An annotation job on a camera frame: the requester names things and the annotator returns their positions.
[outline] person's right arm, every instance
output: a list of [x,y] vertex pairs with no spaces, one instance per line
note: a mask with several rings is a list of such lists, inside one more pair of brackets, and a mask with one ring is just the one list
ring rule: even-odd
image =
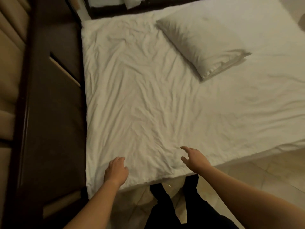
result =
[[305,228],[305,211],[269,193],[253,188],[211,166],[198,150],[181,147],[181,160],[202,176],[245,228]]

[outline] hand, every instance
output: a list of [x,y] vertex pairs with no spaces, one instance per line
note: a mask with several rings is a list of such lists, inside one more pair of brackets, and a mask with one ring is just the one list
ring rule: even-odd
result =
[[129,171],[124,167],[125,158],[116,157],[109,162],[108,168],[105,170],[104,182],[112,181],[118,188],[123,185],[128,177]]
[[212,167],[208,159],[199,150],[186,146],[182,146],[181,149],[189,156],[189,159],[181,157],[181,160],[194,173],[200,173],[204,168]]

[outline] person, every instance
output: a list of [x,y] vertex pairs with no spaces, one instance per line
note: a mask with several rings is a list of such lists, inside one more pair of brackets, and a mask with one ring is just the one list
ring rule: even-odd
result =
[[[264,191],[242,183],[213,167],[198,150],[181,147],[188,159],[181,160],[194,173],[202,176],[217,192],[236,219],[245,228],[301,229],[305,228],[305,212]],[[64,229],[105,229],[112,204],[120,186],[128,177],[125,158],[115,158],[105,171],[104,183],[88,204]],[[219,215],[196,190],[198,175],[185,178],[183,192],[187,209],[187,223],[181,225],[169,195],[161,184],[150,186],[157,204],[152,208],[145,229],[170,228],[238,228],[230,219]]]

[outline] person's left hand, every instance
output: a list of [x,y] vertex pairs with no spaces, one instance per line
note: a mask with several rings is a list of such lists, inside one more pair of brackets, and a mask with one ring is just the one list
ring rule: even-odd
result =
[[116,157],[109,162],[109,166],[105,170],[104,182],[112,181],[118,187],[125,183],[129,171],[127,167],[124,167],[124,160],[125,158]]

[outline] foot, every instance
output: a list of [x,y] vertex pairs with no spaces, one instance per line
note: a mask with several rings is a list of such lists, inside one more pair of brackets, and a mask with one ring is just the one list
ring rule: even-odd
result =
[[198,184],[198,180],[199,180],[198,174],[185,177],[183,192],[195,190]]
[[169,195],[166,193],[161,183],[151,185],[149,189],[157,200],[169,198]]

